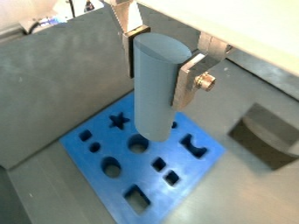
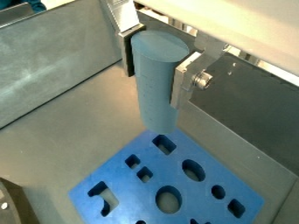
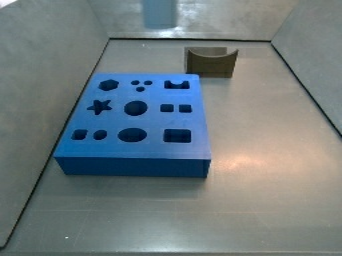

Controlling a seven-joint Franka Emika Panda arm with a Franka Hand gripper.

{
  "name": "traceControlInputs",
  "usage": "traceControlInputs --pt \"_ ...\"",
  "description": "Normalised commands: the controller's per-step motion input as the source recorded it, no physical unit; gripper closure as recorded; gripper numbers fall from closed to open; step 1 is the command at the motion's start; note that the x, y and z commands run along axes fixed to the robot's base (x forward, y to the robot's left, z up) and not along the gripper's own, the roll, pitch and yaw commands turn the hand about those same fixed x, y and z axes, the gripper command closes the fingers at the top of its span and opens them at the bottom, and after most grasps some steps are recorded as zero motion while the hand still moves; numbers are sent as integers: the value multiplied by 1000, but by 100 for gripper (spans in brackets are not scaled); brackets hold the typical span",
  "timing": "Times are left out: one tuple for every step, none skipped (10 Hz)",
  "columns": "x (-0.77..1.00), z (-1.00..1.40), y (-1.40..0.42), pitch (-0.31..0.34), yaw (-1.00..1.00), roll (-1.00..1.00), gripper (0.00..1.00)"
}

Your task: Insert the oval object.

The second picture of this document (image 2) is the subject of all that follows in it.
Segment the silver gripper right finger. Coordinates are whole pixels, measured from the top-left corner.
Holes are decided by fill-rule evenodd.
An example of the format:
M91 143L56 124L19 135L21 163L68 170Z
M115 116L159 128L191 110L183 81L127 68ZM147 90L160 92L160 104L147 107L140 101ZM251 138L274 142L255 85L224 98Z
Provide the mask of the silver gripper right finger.
M207 68L221 57L224 45L223 41L197 31L193 41L195 50L181 60L173 72L169 103L175 109L191 99L195 88L199 90L208 88L212 75L207 72Z

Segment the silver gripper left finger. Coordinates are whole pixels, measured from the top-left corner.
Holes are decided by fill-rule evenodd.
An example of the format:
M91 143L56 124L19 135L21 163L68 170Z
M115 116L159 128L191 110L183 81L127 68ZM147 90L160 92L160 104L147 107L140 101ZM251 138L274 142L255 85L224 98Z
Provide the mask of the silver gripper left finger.
M139 21L133 0L101 0L101 3L116 30L125 75L131 77L135 75L131 38L145 30L145 25Z

